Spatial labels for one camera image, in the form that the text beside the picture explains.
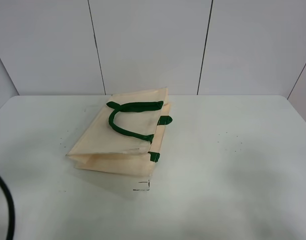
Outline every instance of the folded tote bag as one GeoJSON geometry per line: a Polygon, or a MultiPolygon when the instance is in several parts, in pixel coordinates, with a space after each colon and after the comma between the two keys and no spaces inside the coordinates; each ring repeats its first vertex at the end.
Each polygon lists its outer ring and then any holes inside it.
{"type": "Polygon", "coordinates": [[[112,95],[67,156],[77,169],[148,177],[169,112],[167,88],[112,95]]]}

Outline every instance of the black cable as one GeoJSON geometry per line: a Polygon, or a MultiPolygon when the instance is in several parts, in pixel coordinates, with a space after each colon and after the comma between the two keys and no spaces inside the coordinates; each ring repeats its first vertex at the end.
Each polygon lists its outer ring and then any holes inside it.
{"type": "Polygon", "coordinates": [[[7,229],[6,240],[13,240],[14,230],[15,230],[15,207],[11,192],[1,177],[0,177],[0,188],[2,189],[5,195],[8,206],[8,229],[7,229]]]}

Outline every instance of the tote bag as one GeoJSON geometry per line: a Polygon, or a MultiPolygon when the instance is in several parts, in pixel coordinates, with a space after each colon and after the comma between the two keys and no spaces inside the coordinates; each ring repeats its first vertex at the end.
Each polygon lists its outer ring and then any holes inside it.
{"type": "Polygon", "coordinates": [[[112,95],[67,156],[77,169],[148,177],[160,158],[168,89],[112,95]]]}

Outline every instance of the table surface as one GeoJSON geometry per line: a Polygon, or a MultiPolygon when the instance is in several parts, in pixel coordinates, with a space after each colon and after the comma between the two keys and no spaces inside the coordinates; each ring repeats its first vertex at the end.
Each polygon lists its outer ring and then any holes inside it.
{"type": "MultiPolygon", "coordinates": [[[[65,157],[108,98],[16,96],[0,109],[14,239],[306,240],[306,123],[284,97],[170,96],[149,191],[65,157]]],[[[7,225],[0,190],[1,240],[7,225]]]]}

